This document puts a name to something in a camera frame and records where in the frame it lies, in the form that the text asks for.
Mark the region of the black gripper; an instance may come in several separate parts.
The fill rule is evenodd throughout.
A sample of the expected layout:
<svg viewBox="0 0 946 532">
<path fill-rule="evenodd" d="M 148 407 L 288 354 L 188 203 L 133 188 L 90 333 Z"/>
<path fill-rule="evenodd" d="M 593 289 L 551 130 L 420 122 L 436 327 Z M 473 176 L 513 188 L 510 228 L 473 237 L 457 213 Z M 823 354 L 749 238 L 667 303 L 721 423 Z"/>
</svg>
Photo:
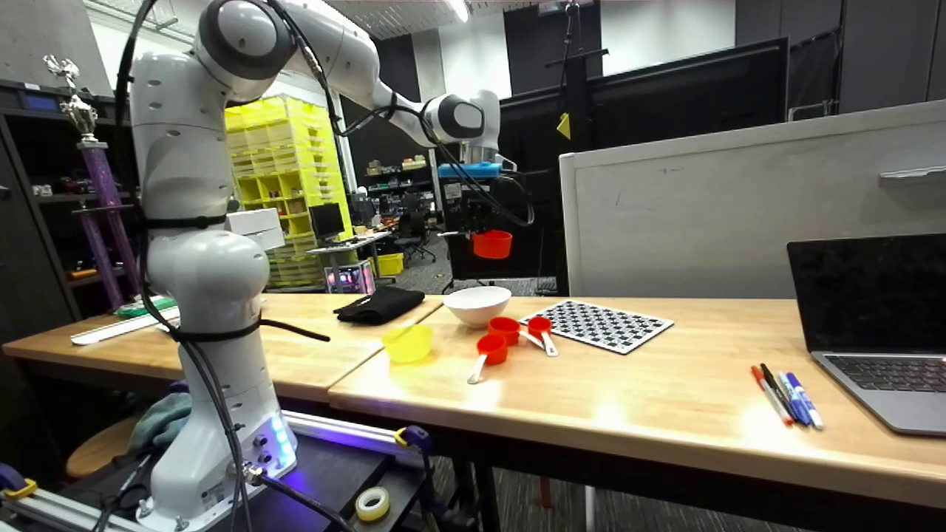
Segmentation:
<svg viewBox="0 0 946 532">
<path fill-rule="evenodd" d="M 509 228 L 509 207 L 501 200 L 506 185 L 500 181 L 463 181 L 461 182 L 461 228 L 492 231 Z"/>
</svg>

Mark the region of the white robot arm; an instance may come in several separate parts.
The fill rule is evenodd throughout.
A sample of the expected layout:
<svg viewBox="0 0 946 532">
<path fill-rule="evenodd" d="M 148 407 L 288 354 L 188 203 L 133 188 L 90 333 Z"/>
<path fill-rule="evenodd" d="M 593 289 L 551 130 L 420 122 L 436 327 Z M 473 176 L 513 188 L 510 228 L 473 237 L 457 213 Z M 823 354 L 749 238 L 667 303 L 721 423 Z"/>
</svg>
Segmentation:
<svg viewBox="0 0 946 532">
<path fill-rule="evenodd" d="M 299 51 L 322 61 L 324 88 L 370 108 L 417 145 L 463 141 L 491 157 L 500 99 L 479 88 L 417 104 L 380 79 L 373 39 L 322 0 L 213 0 L 185 54 L 133 61 L 127 96 L 148 249 L 141 268 L 179 309 L 172 330 L 191 411 L 151 470 L 139 524 L 198 532 L 248 503 L 244 476 L 296 467 L 260 339 L 265 252 L 226 228 L 223 108 L 260 96 Z"/>
</svg>

